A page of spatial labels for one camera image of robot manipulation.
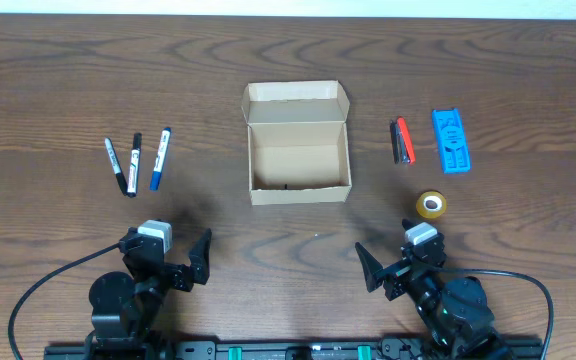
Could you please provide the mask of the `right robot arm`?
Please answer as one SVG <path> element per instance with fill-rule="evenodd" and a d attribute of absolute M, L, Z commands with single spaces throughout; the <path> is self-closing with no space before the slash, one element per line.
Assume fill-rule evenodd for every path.
<path fill-rule="evenodd" d="M 430 350 L 440 359 L 513 359 L 510 345 L 493 326 L 494 314 L 479 280 L 440 278 L 447 259 L 444 235 L 426 222 L 404 219 L 402 226 L 402 257 L 387 267 L 355 244 L 367 290 L 382 288 L 390 301 L 409 296 L 431 333 Z"/>

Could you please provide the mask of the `blue plastic block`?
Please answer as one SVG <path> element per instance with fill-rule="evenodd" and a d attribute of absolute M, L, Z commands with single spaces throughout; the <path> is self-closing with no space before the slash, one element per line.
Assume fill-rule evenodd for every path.
<path fill-rule="evenodd" d="M 443 172 L 469 172 L 471 159 L 459 110 L 433 110 L 431 117 Z"/>

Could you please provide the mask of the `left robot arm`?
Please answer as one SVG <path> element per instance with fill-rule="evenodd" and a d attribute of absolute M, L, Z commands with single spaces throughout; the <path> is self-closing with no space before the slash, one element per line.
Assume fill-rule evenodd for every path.
<path fill-rule="evenodd" d="M 210 277 L 212 231 L 206 230 L 189 251 L 190 263 L 165 261 L 164 240 L 136 228 L 119 240 L 128 271 L 110 272 L 90 288 L 92 325 L 102 351 L 134 352 L 155 348 L 152 325 L 169 290 L 189 292 Z"/>

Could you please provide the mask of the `red black stapler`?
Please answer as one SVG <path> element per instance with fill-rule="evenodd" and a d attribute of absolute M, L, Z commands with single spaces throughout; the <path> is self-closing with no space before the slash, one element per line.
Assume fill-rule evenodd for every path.
<path fill-rule="evenodd" d="M 398 116 L 392 120 L 389 125 L 389 132 L 394 162 L 396 164 L 414 164 L 416 155 L 405 118 Z"/>

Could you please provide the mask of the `yellow tape roll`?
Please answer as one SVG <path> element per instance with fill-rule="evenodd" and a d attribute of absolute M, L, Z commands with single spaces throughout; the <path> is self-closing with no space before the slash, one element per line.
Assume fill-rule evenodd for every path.
<path fill-rule="evenodd" d="M 441 217 L 447 209 L 446 198 L 437 191 L 422 193 L 415 204 L 419 216 L 424 219 L 436 219 Z"/>

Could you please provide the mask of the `blue white whiteboard marker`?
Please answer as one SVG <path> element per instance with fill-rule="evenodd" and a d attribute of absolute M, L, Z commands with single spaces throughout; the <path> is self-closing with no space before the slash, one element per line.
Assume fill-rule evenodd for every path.
<path fill-rule="evenodd" d="M 149 185 L 149 189 L 151 191 L 157 191 L 159 189 L 171 135 L 172 131 L 169 127 L 166 127 L 162 130 Z"/>

